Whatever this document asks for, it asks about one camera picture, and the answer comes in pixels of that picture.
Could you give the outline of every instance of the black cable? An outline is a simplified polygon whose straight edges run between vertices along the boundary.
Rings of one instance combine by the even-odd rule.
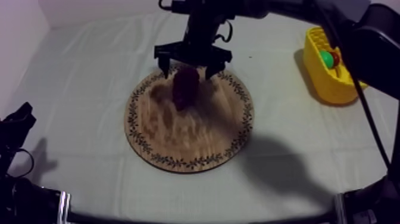
[[[158,1],[158,6],[159,6],[162,10],[166,10],[166,11],[171,11],[171,10],[172,10],[172,7],[163,6],[163,0],[159,0],[159,1]]]
[[[30,165],[30,169],[29,169],[26,173],[24,173],[24,174],[22,174],[22,175],[20,175],[20,176],[16,176],[16,177],[14,177],[14,178],[23,178],[24,176],[26,176],[26,175],[28,175],[30,172],[32,172],[33,168],[35,167],[35,160],[34,160],[32,154],[31,154],[30,152],[24,150],[23,148],[20,148],[19,150],[16,151],[16,153],[20,153],[20,152],[25,152],[26,154],[29,155],[29,158],[30,158],[30,161],[31,161],[31,165]]]

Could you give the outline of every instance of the wooden plate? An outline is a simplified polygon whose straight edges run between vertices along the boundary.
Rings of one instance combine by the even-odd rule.
[[[194,106],[177,111],[172,102],[173,75],[146,77],[131,94],[124,128],[131,147],[145,161],[176,173],[196,173],[231,159],[248,140],[254,110],[249,92],[233,74],[222,71],[204,80]]]

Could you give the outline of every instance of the white tablecloth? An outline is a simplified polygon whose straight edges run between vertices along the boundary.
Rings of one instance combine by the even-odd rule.
[[[182,40],[187,16],[167,13],[52,30],[8,112],[32,104],[37,123],[33,182],[72,194],[74,211],[159,222],[250,222],[326,211],[332,195],[385,174],[360,102],[330,107],[308,88],[301,49],[311,27],[278,15],[237,18],[230,43],[234,72],[255,105],[251,141],[214,170],[177,175],[130,148],[124,108],[133,88],[157,68],[154,45]],[[220,33],[228,32],[227,25]],[[397,101],[365,91],[391,155]],[[19,155],[11,172],[22,172]]]

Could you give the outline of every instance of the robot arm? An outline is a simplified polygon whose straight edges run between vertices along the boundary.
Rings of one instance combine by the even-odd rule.
[[[155,47],[154,57],[166,77],[170,59],[174,59],[207,67],[209,79],[232,60],[230,51],[213,46],[222,37],[217,34],[219,25],[236,16],[264,18],[276,13],[322,26],[331,47],[340,48],[353,79],[400,99],[400,15],[384,5],[369,5],[360,20],[318,0],[173,0],[169,7],[160,0],[160,7],[190,15],[183,41]],[[230,40],[230,27],[230,35],[223,41]]]

